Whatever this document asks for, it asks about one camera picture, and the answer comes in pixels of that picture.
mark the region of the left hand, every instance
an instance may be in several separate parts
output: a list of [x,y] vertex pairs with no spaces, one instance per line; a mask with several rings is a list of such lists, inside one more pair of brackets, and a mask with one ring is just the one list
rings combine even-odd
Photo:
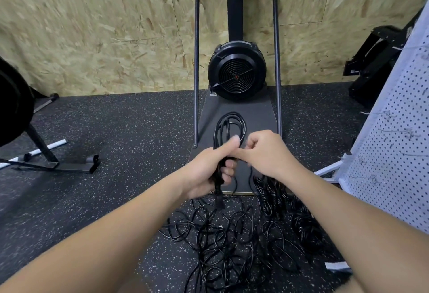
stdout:
[[[197,198],[215,190],[215,185],[209,178],[217,169],[217,164],[227,157],[233,150],[240,146],[240,138],[233,136],[228,142],[217,149],[208,148],[198,154],[182,169],[186,173],[189,183],[186,184],[185,194],[188,199]],[[237,162],[227,160],[222,167],[222,179],[224,184],[230,184],[235,173]]]

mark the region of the ski erg machine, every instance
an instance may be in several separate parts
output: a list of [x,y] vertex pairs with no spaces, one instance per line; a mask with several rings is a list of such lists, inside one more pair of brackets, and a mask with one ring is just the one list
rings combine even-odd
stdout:
[[[220,119],[230,112],[238,113],[245,121],[245,136],[270,129],[282,134],[282,106],[280,83],[280,49],[277,0],[272,0],[274,18],[275,86],[277,120],[266,87],[266,64],[262,52],[254,42],[243,40],[243,0],[227,0],[229,41],[218,45],[208,64],[209,91],[199,117],[198,78],[200,45],[200,0],[195,0],[195,58],[194,58],[194,117],[193,147],[189,160],[202,150],[212,147]],[[238,123],[225,123],[228,131],[220,131],[220,140],[239,135]],[[225,194],[253,194],[249,187],[251,168],[239,161],[236,180],[222,187]]]

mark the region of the wooden panel wall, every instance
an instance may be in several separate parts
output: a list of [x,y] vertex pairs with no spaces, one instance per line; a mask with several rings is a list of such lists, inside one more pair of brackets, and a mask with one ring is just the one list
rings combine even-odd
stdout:
[[[337,82],[378,25],[402,27],[426,0],[279,0],[282,84]],[[227,41],[226,0],[201,0],[200,79]],[[42,93],[193,88],[194,0],[0,0],[0,55]],[[273,84],[271,0],[244,0],[245,39]]]

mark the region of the white pegboard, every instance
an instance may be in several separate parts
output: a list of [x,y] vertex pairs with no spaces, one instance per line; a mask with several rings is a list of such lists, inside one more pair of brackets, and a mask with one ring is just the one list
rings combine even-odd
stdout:
[[340,168],[345,191],[429,233],[429,5]]

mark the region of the fan grille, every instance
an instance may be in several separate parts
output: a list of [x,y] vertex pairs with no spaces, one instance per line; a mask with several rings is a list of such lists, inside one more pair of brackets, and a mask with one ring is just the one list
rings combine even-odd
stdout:
[[255,70],[246,60],[233,58],[219,71],[219,85],[225,91],[238,94],[251,88],[255,81]]

